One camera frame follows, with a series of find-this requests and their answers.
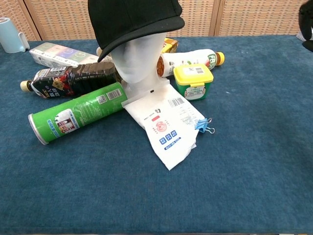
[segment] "blue label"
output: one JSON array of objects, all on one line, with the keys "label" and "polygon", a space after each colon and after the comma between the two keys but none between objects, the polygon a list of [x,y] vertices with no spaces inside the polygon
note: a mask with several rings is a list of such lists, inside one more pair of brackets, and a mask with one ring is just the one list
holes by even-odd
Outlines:
[{"label": "blue label", "polygon": [[165,137],[167,138],[168,141],[172,138],[171,134],[168,134]]},{"label": "blue label", "polygon": [[172,147],[174,144],[177,143],[177,141],[179,141],[181,139],[181,137],[179,137],[178,139],[176,139],[174,142],[172,142],[171,144],[169,144],[168,146],[166,146],[164,149],[167,150],[169,149],[170,147]]},{"label": "blue label", "polygon": [[175,137],[177,135],[176,131],[172,131],[171,134],[173,137]]},{"label": "blue label", "polygon": [[162,139],[160,139],[160,142],[161,142],[161,144],[165,144],[166,143],[166,139],[162,138]]},{"label": "blue label", "polygon": [[60,137],[59,133],[54,128],[52,121],[49,119],[49,120],[47,120],[47,123],[48,123],[51,131],[53,132],[54,136],[57,137],[57,138]]}]

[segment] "can lid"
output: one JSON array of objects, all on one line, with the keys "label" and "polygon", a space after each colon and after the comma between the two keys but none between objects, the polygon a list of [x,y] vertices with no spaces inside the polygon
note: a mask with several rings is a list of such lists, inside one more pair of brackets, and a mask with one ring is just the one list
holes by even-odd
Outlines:
[{"label": "can lid", "polygon": [[29,81],[23,81],[23,82],[21,82],[20,87],[21,87],[21,90],[22,90],[23,92],[30,92],[30,90],[29,90],[29,88],[28,88],[28,85],[27,85],[28,82],[29,82]]},{"label": "can lid", "polygon": [[220,62],[217,65],[222,65],[225,62],[225,55],[222,52],[216,52],[221,58]]},{"label": "can lid", "polygon": [[39,134],[37,128],[36,128],[36,125],[34,123],[34,119],[33,119],[33,114],[29,114],[28,115],[28,120],[29,120],[29,123],[30,123],[30,126],[31,128],[33,129],[33,131],[35,132],[35,135],[36,137],[39,139],[39,141],[43,144],[43,145],[46,145],[48,144],[43,138],[42,136]]}]

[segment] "bottle label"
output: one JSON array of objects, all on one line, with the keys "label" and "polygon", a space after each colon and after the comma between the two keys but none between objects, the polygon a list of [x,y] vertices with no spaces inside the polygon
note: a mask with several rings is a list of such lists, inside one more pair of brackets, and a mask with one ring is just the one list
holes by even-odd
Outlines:
[{"label": "bottle label", "polygon": [[209,69],[213,69],[216,66],[217,56],[215,54],[210,54],[207,56],[209,58],[210,64]]},{"label": "bottle label", "polygon": [[74,95],[67,82],[66,69],[67,67],[59,67],[38,71],[31,83],[31,87],[38,95],[44,98]]}]

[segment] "barcode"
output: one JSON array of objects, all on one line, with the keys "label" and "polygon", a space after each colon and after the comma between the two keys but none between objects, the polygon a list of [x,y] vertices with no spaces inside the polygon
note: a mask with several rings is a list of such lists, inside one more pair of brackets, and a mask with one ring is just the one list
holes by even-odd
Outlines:
[{"label": "barcode", "polygon": [[168,102],[170,103],[171,107],[176,107],[184,103],[182,98],[170,99]]},{"label": "barcode", "polygon": [[202,68],[196,68],[197,73],[204,73]]},{"label": "barcode", "polygon": [[99,104],[103,104],[103,103],[107,102],[107,99],[104,95],[98,96],[97,100],[98,100]]},{"label": "barcode", "polygon": [[108,96],[109,100],[112,100],[112,99],[115,99],[115,98],[122,96],[122,93],[119,89],[116,89],[114,91],[108,92],[107,96]]}]

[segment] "yellow box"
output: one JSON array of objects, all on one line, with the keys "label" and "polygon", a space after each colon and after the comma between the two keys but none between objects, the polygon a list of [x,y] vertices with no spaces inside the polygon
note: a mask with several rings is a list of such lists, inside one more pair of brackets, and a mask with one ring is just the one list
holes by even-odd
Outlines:
[{"label": "yellow box", "polygon": [[164,39],[162,53],[175,53],[178,47],[178,41],[170,38]]}]

